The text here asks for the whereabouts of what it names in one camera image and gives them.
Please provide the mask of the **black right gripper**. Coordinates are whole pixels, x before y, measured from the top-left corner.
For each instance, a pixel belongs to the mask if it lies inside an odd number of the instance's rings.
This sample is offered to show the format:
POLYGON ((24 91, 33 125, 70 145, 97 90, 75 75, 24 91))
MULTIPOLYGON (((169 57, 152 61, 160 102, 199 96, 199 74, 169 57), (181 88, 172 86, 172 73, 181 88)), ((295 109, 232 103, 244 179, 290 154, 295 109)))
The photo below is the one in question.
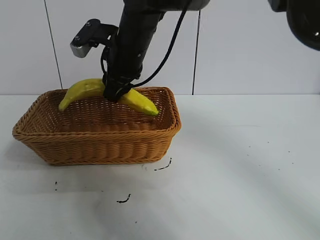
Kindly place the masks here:
POLYGON ((124 1, 118 33, 108 56, 110 79, 105 81, 105 99, 118 99, 127 94, 134 87, 130 81, 141 75, 149 45, 165 14, 146 3, 146 0, 124 1))

